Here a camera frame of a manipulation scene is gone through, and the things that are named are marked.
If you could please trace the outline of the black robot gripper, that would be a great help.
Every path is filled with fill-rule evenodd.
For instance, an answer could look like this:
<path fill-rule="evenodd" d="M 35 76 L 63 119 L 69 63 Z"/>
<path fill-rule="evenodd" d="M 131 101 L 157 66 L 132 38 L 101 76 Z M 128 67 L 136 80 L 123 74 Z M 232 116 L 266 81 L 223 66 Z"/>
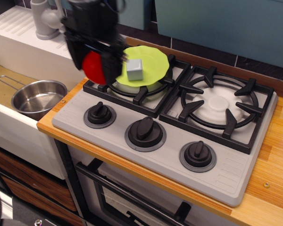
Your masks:
<path fill-rule="evenodd" d="M 101 84 L 112 84 L 122 74 L 125 40 L 118 33 L 117 14 L 78 14 L 61 19 L 68 51 L 78 70 L 89 50 L 100 53 L 103 78 Z"/>

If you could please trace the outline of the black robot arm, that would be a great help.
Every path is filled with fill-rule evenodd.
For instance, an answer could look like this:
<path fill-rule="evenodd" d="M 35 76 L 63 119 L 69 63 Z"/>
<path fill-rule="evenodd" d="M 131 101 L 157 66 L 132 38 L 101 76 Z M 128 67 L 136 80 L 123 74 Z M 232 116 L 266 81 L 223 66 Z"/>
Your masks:
<path fill-rule="evenodd" d="M 115 0 L 71 0 L 72 14 L 64 16 L 65 40 L 78 70 L 94 83 L 110 85 L 121 75 L 125 61 L 124 38 L 118 33 Z"/>

